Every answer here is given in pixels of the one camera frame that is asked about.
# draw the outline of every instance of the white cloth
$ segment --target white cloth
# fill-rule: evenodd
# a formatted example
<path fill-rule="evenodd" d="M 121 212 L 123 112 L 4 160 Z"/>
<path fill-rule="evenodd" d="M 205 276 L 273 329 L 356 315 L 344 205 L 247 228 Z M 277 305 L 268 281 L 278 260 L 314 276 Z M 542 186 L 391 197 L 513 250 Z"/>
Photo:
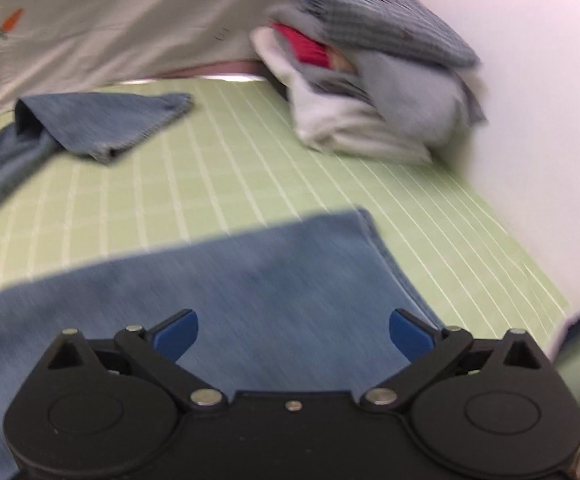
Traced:
<path fill-rule="evenodd" d="M 256 28 L 250 37 L 259 57 L 287 86 L 294 131 L 306 146 L 321 152 L 374 156 L 399 163 L 431 161 L 422 142 L 391 131 L 372 105 L 352 97 L 314 92 L 286 59 L 271 28 Z"/>
<path fill-rule="evenodd" d="M 274 1 L 0 0 L 0 27 L 22 9 L 0 34 L 0 112 L 22 95 L 255 59 L 248 35 Z"/>

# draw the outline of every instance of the green bed sheet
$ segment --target green bed sheet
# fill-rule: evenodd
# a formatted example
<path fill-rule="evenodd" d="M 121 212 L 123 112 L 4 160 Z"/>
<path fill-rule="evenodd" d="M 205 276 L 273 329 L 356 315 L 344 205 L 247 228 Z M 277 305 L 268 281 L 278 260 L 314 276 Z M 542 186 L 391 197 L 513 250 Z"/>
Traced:
<path fill-rule="evenodd" d="M 0 288 L 362 206 L 446 323 L 482 337 L 525 327 L 546 345 L 564 317 L 556 288 L 487 204 L 441 164 L 308 150 L 294 137 L 287 104 L 264 81 L 163 80 L 104 91 L 185 91 L 196 105 L 111 166 L 63 154 L 26 181 L 0 207 Z M 0 116 L 0 127 L 11 117 Z"/>

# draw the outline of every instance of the stack of folded clothes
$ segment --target stack of folded clothes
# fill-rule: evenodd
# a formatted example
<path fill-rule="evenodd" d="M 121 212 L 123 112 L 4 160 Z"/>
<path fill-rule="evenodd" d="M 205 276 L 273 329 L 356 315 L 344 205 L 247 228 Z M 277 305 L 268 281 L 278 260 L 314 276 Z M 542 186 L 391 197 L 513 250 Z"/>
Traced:
<path fill-rule="evenodd" d="M 418 0 L 285 0 L 267 15 L 252 41 L 307 146 L 424 163 L 484 119 L 454 72 L 478 56 Z"/>

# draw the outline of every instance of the blue cloth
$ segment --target blue cloth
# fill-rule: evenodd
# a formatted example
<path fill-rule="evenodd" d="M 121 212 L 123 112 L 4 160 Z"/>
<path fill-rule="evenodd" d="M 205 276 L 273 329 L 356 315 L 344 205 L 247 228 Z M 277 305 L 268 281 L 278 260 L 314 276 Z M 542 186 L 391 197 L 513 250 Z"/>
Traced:
<path fill-rule="evenodd" d="M 0 293 L 0 480 L 14 471 L 3 414 L 62 328 L 109 338 L 183 308 L 198 314 L 199 334 L 179 364 L 228 395 L 358 396 L 407 364 L 390 341 L 395 308 L 441 326 L 356 210 L 15 286 Z"/>
<path fill-rule="evenodd" d="M 61 149 L 107 163 L 192 106 L 190 94 L 23 97 L 0 130 L 0 203 Z"/>

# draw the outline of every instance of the red garment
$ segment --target red garment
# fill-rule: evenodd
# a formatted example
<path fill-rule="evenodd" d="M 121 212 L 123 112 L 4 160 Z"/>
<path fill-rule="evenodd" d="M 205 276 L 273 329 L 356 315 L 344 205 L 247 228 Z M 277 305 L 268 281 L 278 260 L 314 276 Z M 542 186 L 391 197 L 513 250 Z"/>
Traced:
<path fill-rule="evenodd" d="M 327 57 L 326 46 L 311 40 L 298 30 L 281 23 L 272 23 L 273 27 L 281 32 L 290 43 L 294 57 L 301 63 L 323 66 L 330 68 L 329 57 Z"/>

